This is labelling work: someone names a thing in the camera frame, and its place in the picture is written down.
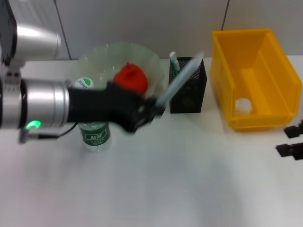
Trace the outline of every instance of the pen holder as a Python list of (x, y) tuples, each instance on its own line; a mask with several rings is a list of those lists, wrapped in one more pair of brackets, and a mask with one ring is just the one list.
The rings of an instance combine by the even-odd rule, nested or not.
[[(182, 70), (191, 58), (178, 58), (180, 70)], [(173, 70), (169, 68), (169, 84), (176, 78)], [(200, 113), (204, 97), (207, 77), (202, 60), (199, 68), (175, 94), (169, 103), (171, 114)]]

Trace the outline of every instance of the plastic water bottle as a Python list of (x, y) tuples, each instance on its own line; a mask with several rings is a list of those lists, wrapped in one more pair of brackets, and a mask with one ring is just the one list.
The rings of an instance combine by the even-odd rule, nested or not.
[[(94, 83), (90, 78), (79, 78), (74, 83), (75, 88), (92, 89)], [(106, 150), (111, 145), (108, 122), (79, 123), (83, 142), (91, 151)]]

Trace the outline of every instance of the yellow storage box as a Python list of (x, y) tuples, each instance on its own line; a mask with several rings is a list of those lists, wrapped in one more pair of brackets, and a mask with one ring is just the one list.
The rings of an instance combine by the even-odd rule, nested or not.
[[(302, 83), (270, 29), (216, 31), (213, 40), (212, 83), (230, 127), (283, 126), (298, 114)], [(243, 98), (251, 112), (238, 115)]]

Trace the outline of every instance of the cable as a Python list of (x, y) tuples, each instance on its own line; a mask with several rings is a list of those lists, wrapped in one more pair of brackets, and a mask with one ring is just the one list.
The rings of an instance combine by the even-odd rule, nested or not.
[(59, 137), (65, 136), (67, 133), (69, 133), (71, 130), (73, 130), (77, 126), (78, 122), (76, 122), (70, 129), (68, 129), (66, 132), (62, 133)]
[(52, 135), (52, 134), (38, 134), (38, 139), (58, 139), (61, 136), (65, 136), (67, 133), (72, 131), (76, 126), (78, 122), (76, 122), (70, 129), (68, 129), (66, 132), (60, 134), (60, 135)]

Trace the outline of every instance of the white table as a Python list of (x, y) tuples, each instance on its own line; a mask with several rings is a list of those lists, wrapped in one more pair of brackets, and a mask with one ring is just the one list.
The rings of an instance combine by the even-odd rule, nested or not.
[[(303, 56), (290, 56), (303, 78)], [(162, 60), (168, 75), (169, 61)], [(211, 59), (205, 59), (209, 77)], [(30, 62), (25, 77), (65, 79), (75, 61)], [(298, 123), (303, 118), (300, 108)], [(134, 136), (111, 125), (106, 152), (79, 129), (18, 145), (0, 131), (1, 227), (301, 227), (303, 161), (281, 158), (275, 129), (235, 133), (208, 80), (200, 114), (173, 114)]]

